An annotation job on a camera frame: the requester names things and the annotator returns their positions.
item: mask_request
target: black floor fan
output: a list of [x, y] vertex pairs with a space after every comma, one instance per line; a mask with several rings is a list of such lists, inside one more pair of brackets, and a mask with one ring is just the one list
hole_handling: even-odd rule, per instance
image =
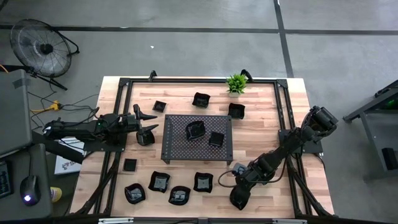
[[[23, 66], [4, 65], [9, 72], [23, 69], [34, 78], [68, 90], [54, 78], [68, 71], [72, 55], [80, 53], [77, 44], [56, 28], [35, 19], [17, 22], [11, 30], [10, 42], [15, 56]], [[73, 53], [68, 42], [76, 46]]]

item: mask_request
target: computer mouse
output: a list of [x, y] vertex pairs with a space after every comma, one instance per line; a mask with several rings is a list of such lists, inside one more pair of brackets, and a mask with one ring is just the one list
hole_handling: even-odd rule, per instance
[[39, 189], [39, 177], [30, 175], [21, 182], [19, 187], [21, 199], [26, 206], [33, 206], [40, 201], [42, 194]]

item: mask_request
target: black mesh tray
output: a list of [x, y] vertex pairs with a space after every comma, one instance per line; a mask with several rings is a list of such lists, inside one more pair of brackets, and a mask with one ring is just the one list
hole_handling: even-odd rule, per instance
[[[203, 138], [188, 141], [185, 127], [192, 121], [204, 121], [206, 134]], [[211, 132], [224, 134], [221, 147], [209, 145]], [[230, 116], [167, 114], [164, 120], [162, 160], [226, 161], [233, 160], [232, 124]]]

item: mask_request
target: fan stand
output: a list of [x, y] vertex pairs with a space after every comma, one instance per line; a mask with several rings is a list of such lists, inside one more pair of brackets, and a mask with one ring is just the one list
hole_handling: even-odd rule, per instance
[[[76, 43], [74, 43], [73, 41], [71, 41], [68, 37], [65, 37], [64, 35], [62, 35], [61, 33], [59, 33], [59, 31], [55, 30], [53, 27], [51, 27], [51, 28], [52, 28], [52, 30], [53, 30], [54, 32], [56, 32], [58, 35], [62, 36], [65, 40], [69, 41], [71, 44], [73, 44], [73, 45], [76, 47], [76, 50], [75, 50], [73, 53], [70, 53], [70, 54], [69, 54], [70, 56], [80, 53], [80, 51], [79, 51], [79, 46], [77, 46]], [[40, 46], [40, 47], [42, 47], [41, 50], [42, 50], [43, 52], [51, 51], [49, 48], [52, 48], [51, 45], [49, 45], [49, 46], [43, 45], [43, 46]], [[47, 83], [49, 83], [49, 84], [51, 84], [51, 85], [54, 85], [54, 86], [56, 86], [56, 87], [58, 87], [58, 88], [61, 88], [61, 89], [65, 90], [65, 91], [68, 90], [67, 87], [65, 87], [65, 86], [63, 86], [61, 83], [55, 81], [53, 78], [44, 78], [44, 77], [40, 76], [38, 73], [34, 72], [34, 68], [32, 68], [32, 67], [23, 66], [23, 65], [3, 65], [3, 66], [4, 66], [4, 68], [6, 68], [9, 72], [15, 71], [15, 70], [23, 69], [23, 70], [25, 70], [25, 72], [29, 73], [30, 76], [33, 77], [33, 78], [39, 78], [39, 79], [41, 79], [41, 80], [43, 80], [43, 81], [45, 81], [45, 82], [47, 82]]]

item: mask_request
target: gray floor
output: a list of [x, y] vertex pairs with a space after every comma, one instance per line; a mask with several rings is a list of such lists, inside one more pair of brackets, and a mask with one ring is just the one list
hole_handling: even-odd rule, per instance
[[[286, 29], [398, 29], [397, 1], [280, 0], [280, 6]], [[27, 17], [73, 26], [277, 28], [271, 0], [11, 0], [0, 12], [0, 24]], [[63, 33], [80, 46], [81, 54], [57, 79], [69, 87], [51, 97], [62, 103], [97, 93], [105, 75], [148, 75], [156, 70], [162, 76], [227, 76], [245, 68], [255, 77], [286, 77], [277, 34]], [[287, 43], [294, 75], [305, 79], [311, 105], [326, 106], [338, 118], [397, 79], [397, 36], [287, 35]], [[0, 30], [0, 49], [0, 63], [18, 63], [9, 46], [9, 30]], [[30, 90], [40, 96], [50, 93], [42, 82], [33, 82]], [[95, 104], [96, 97], [84, 102]], [[40, 108], [36, 98], [30, 98], [30, 105]], [[87, 114], [48, 112], [40, 118], [77, 121]], [[398, 179], [363, 181], [378, 160], [362, 124], [340, 121], [323, 147], [335, 213], [398, 222]]]

